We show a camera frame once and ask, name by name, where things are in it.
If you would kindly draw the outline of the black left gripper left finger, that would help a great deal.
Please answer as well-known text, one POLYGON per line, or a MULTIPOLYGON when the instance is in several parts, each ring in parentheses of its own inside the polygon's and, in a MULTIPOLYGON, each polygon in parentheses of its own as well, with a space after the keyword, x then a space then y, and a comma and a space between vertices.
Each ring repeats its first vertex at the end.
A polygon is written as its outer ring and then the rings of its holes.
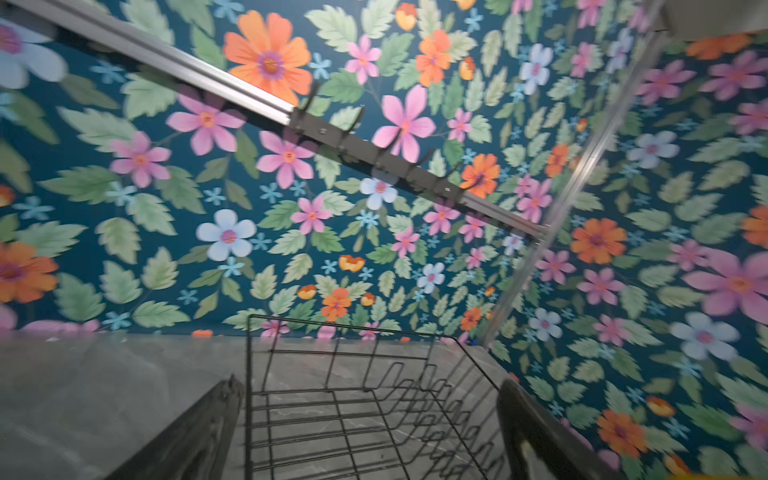
POLYGON ((244 398, 236 377, 218 382, 106 479, 220 479, 244 398))

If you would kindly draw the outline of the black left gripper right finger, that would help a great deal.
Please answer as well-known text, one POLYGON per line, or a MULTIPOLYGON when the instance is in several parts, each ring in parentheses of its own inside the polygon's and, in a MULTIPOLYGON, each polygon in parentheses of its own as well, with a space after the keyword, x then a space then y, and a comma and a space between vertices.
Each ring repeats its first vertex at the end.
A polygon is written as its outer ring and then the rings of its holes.
POLYGON ((518 383, 505 380, 496 412, 512 479, 622 479, 573 428, 556 420, 518 383))

